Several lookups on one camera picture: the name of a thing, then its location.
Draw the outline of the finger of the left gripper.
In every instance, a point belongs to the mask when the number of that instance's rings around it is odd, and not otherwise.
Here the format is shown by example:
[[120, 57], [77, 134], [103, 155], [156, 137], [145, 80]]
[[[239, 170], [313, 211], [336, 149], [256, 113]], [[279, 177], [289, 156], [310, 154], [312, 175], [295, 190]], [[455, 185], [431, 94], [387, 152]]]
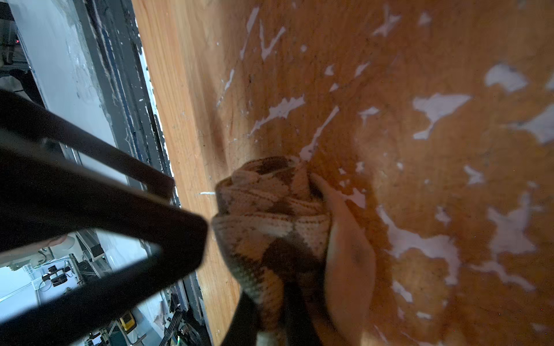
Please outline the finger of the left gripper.
[[209, 225], [173, 206], [173, 178], [15, 93], [1, 92], [1, 250], [82, 229], [153, 243], [151, 256], [1, 325], [3, 345], [70, 345], [202, 263]]

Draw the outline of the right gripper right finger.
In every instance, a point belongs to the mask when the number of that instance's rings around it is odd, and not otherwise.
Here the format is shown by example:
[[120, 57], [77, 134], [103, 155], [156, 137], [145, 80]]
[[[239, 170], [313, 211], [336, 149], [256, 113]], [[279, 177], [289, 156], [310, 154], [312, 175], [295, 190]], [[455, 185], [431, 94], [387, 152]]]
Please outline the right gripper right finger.
[[284, 322], [287, 345], [323, 344], [296, 283], [286, 283], [284, 286]]

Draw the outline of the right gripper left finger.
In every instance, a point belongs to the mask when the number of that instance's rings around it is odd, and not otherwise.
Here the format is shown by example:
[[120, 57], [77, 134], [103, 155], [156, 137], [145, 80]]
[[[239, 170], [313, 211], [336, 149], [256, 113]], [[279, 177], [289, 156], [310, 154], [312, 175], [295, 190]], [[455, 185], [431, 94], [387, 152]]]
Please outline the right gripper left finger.
[[242, 291], [221, 345], [256, 345], [259, 325], [258, 304], [245, 291]]

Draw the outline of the brown argyle sock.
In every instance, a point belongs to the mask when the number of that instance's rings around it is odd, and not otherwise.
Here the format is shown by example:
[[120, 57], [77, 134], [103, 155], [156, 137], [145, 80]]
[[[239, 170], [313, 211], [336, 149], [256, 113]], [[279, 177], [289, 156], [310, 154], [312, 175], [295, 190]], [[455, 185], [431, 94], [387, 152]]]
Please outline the brown argyle sock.
[[360, 345], [376, 254], [340, 195], [295, 157], [248, 161], [215, 188], [212, 229], [232, 276], [258, 304], [256, 345], [287, 345], [284, 286], [296, 283], [322, 345]]

